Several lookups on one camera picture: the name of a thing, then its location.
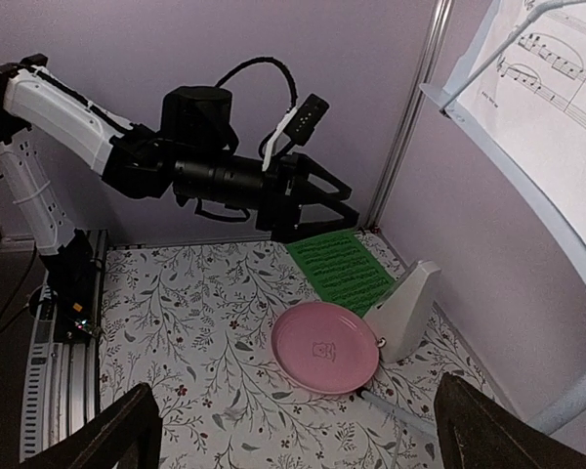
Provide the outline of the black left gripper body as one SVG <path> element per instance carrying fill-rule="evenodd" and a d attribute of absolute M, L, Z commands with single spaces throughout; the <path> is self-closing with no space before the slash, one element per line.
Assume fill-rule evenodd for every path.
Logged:
<path fill-rule="evenodd" d="M 271 240 L 294 242 L 313 235 L 310 223 L 301 222 L 302 208 L 308 204 L 303 185 L 310 175 L 310 158 L 292 153 L 274 159 L 263 174 L 263 185 L 255 228 L 271 234 Z"/>

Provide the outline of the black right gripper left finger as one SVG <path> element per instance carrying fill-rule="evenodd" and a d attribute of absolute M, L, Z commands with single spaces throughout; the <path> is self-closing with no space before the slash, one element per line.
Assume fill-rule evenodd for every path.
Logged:
<path fill-rule="evenodd" d="M 162 419 L 152 390 L 134 386 L 65 440 L 20 468 L 151 468 L 160 463 Z"/>

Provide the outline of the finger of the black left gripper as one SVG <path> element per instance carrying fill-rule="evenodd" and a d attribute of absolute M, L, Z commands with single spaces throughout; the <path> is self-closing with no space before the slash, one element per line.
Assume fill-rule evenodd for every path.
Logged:
<path fill-rule="evenodd" d="M 338 200 L 348 200 L 352 189 L 329 170 L 321 166 L 309 156 L 304 156 L 305 172 L 307 181 L 315 188 L 328 193 Z"/>
<path fill-rule="evenodd" d="M 353 228 L 359 214 L 346 202 L 324 192 L 296 197 L 300 211 L 298 231 L 340 231 Z"/>

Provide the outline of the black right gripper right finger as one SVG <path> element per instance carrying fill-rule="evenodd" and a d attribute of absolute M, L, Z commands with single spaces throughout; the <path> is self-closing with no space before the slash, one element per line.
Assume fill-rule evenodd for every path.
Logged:
<path fill-rule="evenodd" d="M 442 376 L 434 411 L 445 468 L 586 468 L 586 454 L 530 428 L 459 376 Z"/>

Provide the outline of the green sheet music page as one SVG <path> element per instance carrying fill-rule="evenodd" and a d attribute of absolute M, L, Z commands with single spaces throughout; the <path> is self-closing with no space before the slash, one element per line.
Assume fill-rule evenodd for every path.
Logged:
<path fill-rule="evenodd" d="M 320 300 L 361 318 L 395 284 L 352 231 L 320 234 L 286 249 Z"/>

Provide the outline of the light blue music stand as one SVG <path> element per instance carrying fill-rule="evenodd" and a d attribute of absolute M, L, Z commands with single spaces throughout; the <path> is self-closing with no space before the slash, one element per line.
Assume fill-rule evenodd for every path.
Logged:
<path fill-rule="evenodd" d="M 380 91 L 392 105 L 386 160 L 436 2 L 392 1 L 378 21 Z M 487 7 L 454 1 L 429 82 L 446 81 Z M 518 416 L 532 417 L 586 372 L 582 279 L 520 193 L 425 98 L 378 228 L 404 261 L 441 267 L 441 311 Z"/>

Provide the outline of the white sheet music page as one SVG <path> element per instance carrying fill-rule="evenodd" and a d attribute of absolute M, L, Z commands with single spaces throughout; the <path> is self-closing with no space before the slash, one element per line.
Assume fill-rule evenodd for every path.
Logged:
<path fill-rule="evenodd" d="M 543 15 L 458 102 L 586 244 L 586 4 Z"/>

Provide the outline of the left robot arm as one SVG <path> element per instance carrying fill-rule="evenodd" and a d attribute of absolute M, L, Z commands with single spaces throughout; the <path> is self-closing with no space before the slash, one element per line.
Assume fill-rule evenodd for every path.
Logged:
<path fill-rule="evenodd" d="M 84 233 L 56 201 L 27 138 L 39 129 L 82 159 L 102 181 L 132 199 L 172 192 L 179 205 L 194 200 L 225 207 L 219 221 L 254 220 L 275 241 L 349 229 L 357 212 L 351 188 L 300 153 L 328 103 L 292 97 L 258 158 L 237 154 L 232 94 L 223 82 L 181 86 L 163 100 L 158 130 L 119 117 L 60 82 L 35 54 L 0 65 L 0 161 L 57 289 L 82 286 L 93 274 Z"/>

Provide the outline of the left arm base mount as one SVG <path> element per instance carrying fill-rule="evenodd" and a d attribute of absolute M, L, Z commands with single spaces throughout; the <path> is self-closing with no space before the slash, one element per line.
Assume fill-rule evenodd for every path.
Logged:
<path fill-rule="evenodd" d="M 33 292 L 28 301 L 30 315 L 36 317 L 40 304 L 56 306 L 55 341 L 88 343 L 97 333 L 93 309 L 100 269 L 86 233 L 75 229 L 71 241 L 60 246 L 56 255 L 39 255 L 39 258 L 48 274 L 46 284 L 52 290 L 52 299 L 43 300 L 40 290 Z"/>

